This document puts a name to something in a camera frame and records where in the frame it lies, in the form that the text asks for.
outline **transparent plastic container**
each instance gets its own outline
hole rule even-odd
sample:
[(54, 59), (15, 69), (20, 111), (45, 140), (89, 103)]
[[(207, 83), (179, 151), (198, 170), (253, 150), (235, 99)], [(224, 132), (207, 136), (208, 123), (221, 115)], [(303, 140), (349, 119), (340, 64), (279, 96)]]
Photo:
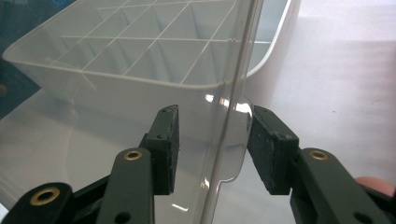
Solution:
[(242, 165), (241, 97), (261, 0), (79, 0), (3, 58), (42, 90), (0, 120), (0, 202), (47, 182), (81, 189), (137, 147), (157, 111), (179, 106), (176, 188), (158, 223), (210, 223)]

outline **white table surface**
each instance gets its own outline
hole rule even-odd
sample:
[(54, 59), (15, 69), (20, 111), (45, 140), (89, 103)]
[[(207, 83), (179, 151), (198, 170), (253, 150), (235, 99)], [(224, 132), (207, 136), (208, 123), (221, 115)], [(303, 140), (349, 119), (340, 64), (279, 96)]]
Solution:
[[(302, 0), (275, 91), (261, 104), (301, 148), (396, 184), (396, 2)], [(267, 193), (247, 153), (221, 188), (214, 223), (294, 223), (289, 199)]]

